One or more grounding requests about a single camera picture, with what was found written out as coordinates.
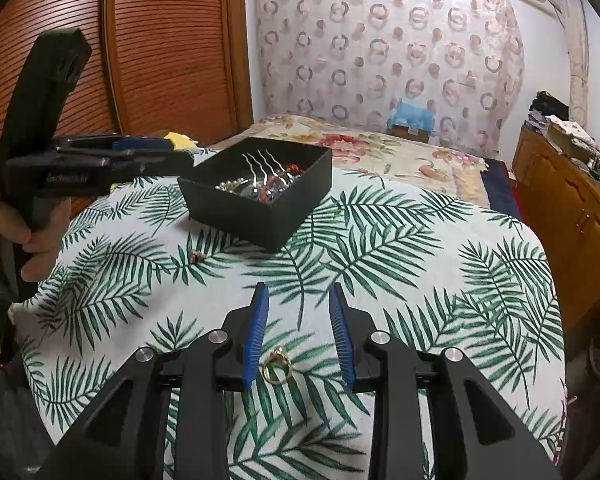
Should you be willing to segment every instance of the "silver screw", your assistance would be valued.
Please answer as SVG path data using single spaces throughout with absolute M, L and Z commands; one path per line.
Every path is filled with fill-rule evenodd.
M 229 336 L 224 330 L 214 330 L 209 333 L 209 341 L 214 344 L 224 343 Z
M 371 335 L 371 341 L 378 345 L 386 345 L 391 340 L 391 336 L 387 332 L 373 332 Z
M 451 362 L 457 363 L 462 360 L 464 354 L 462 353 L 462 350 L 458 348 L 447 348 L 445 350 L 445 357 Z
M 145 363 L 154 358 L 154 351 L 151 350 L 148 346 L 143 346 L 136 350 L 136 361 L 140 363 Z

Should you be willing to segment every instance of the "open box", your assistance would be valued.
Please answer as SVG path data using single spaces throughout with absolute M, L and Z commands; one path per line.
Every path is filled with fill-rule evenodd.
M 283 167 L 295 164 L 304 173 L 269 203 L 216 189 L 244 176 L 243 153 L 258 150 L 269 150 Z M 192 218 L 275 253 L 331 189 L 331 159 L 329 148 L 248 137 L 192 168 L 178 184 Z M 257 173 L 263 177 L 259 168 Z

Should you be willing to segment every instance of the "wooden cabinet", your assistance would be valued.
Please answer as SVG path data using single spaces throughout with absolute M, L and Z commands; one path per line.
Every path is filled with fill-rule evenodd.
M 600 297 L 600 185 L 526 129 L 513 171 L 523 215 L 549 261 L 568 332 Z

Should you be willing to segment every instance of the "tablecloth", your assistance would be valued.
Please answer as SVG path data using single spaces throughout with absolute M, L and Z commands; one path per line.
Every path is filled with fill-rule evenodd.
M 212 156 L 198 150 L 196 163 Z M 200 250 L 206 259 L 193 262 Z M 270 290 L 262 361 L 283 346 L 293 378 L 225 394 L 238 479 L 366 478 L 374 398 L 342 383 L 326 295 L 413 347 L 458 346 L 552 456 L 562 423 L 560 315 L 538 238 L 518 220 L 454 197 L 333 170 L 333 187 L 278 254 L 189 219 L 174 178 L 139 178 L 72 221 L 51 277 L 13 309 L 40 415 L 57 442 L 140 346 L 187 347 Z M 426 397 L 424 478 L 433 454 Z M 165 478 L 173 476 L 178 392 Z

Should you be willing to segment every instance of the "gold ring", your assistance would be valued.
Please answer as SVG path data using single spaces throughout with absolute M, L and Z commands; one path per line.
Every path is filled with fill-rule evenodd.
M 269 374 L 269 365 L 273 364 L 276 361 L 280 361 L 282 363 L 282 366 L 286 367 L 286 376 L 281 381 L 279 381 L 277 378 L 272 379 Z M 273 384 L 274 386 L 286 383 L 291 378 L 292 374 L 293 368 L 291 365 L 291 358 L 285 352 L 285 349 L 282 348 L 282 346 L 275 348 L 273 352 L 269 354 L 269 357 L 267 357 L 266 361 L 264 361 L 264 363 L 262 364 L 262 375 L 264 379 L 267 381 L 267 383 Z

